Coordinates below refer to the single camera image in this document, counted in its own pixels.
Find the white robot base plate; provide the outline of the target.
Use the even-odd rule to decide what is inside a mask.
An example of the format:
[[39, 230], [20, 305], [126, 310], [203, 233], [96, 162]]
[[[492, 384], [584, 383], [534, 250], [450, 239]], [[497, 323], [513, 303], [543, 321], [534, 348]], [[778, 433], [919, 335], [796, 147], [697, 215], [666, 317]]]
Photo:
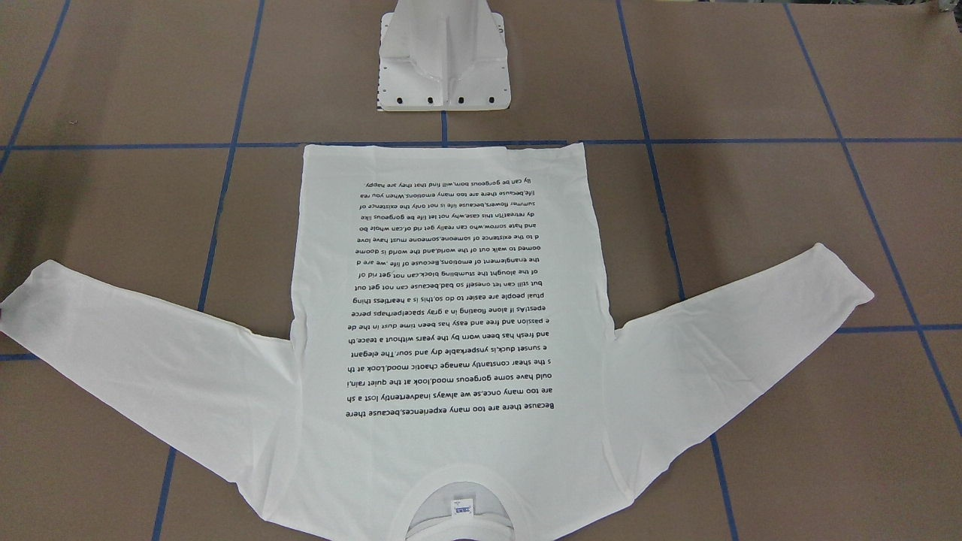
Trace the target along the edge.
[[379, 55], [384, 112], [510, 106], [503, 17], [486, 1], [399, 1], [381, 18]]

